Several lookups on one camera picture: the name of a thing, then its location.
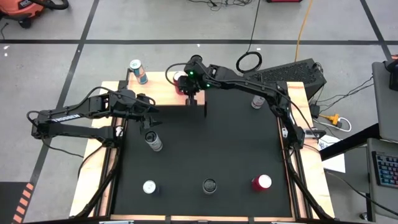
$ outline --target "cylinder object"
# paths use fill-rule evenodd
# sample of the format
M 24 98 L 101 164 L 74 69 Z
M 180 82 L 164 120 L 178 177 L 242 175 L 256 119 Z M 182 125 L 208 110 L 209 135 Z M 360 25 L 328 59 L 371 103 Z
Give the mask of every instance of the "cylinder object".
M 187 75 L 185 72 L 176 72 L 173 76 L 173 82 L 174 82 L 174 87 L 175 87 L 175 92 L 178 95 L 184 95 L 183 91 L 180 91 L 180 88 L 178 87 L 178 78 L 180 78 L 183 75 Z
M 211 195 L 217 190 L 217 183 L 213 179 L 206 179 L 203 181 L 203 192 L 207 195 Z
M 265 100 L 266 99 L 264 97 L 254 96 L 253 100 L 251 101 L 251 106 L 254 109 L 260 109 L 261 106 L 264 104 Z
M 262 174 L 251 180 L 251 186 L 255 191 L 268 189 L 272 184 L 272 180 L 268 175 Z
M 145 194 L 157 194 L 159 193 L 159 186 L 155 184 L 153 180 L 145 181 L 144 185 L 142 186 Z
M 141 85 L 148 82 L 147 74 L 145 73 L 144 67 L 140 60 L 135 59 L 130 62 L 130 69 L 137 78 L 138 83 Z
M 154 131 L 149 131 L 145 134 L 145 142 L 148 143 L 148 145 L 155 152 L 159 152 L 163 148 L 162 141 Z

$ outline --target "black keyboard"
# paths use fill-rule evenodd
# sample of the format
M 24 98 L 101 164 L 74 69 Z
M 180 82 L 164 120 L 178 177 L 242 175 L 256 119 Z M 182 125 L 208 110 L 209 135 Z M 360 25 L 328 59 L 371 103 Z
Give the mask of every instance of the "black keyboard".
M 290 81 L 309 84 L 315 82 L 320 75 L 322 74 L 319 69 L 315 68 L 315 62 L 312 59 L 307 59 L 247 73 L 244 77 L 259 82 Z
M 372 158 L 377 184 L 398 188 L 398 156 L 373 151 Z

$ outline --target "table leg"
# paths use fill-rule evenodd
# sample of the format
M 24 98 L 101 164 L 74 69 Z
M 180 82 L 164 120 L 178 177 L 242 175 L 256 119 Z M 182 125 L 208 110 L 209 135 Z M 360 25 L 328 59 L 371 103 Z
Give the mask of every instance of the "table leg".
M 376 123 L 364 130 L 332 144 L 320 151 L 322 161 L 338 156 L 350 149 L 365 144 L 368 138 L 380 138 L 379 123 Z
M 369 197 L 369 198 L 372 198 L 371 194 L 369 194 L 369 193 L 366 193 L 366 196 Z M 368 215 L 368 221 L 369 222 L 375 222 L 376 221 L 375 215 L 374 215 L 374 213 L 372 211 L 372 202 L 369 199 L 366 199 L 366 213 Z

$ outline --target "yellow cord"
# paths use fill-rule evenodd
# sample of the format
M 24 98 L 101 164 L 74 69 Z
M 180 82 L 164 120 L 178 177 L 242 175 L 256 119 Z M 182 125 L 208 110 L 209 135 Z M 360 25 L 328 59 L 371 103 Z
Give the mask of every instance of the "yellow cord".
M 312 6 L 313 0 L 310 1 L 310 5 L 308 6 L 307 12 L 305 13 L 304 21 L 303 24 L 301 25 L 300 33 L 298 34 L 297 38 L 297 45 L 296 45 L 296 54 L 294 56 L 294 62 L 297 60 L 297 55 L 299 54 L 299 45 L 300 45 L 300 38 L 301 38 L 301 33 L 304 30 L 305 23 L 307 22 L 307 17 L 310 14 L 311 6 Z

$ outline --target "orange striped tape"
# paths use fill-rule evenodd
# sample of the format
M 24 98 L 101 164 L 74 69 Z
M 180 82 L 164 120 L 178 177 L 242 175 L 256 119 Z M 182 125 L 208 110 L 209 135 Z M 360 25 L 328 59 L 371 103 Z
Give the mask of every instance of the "orange striped tape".
M 22 223 L 24 220 L 26 210 L 33 193 L 33 188 L 34 186 L 31 183 L 26 184 L 26 187 L 22 192 L 21 199 L 19 199 L 19 205 L 17 206 L 12 223 Z

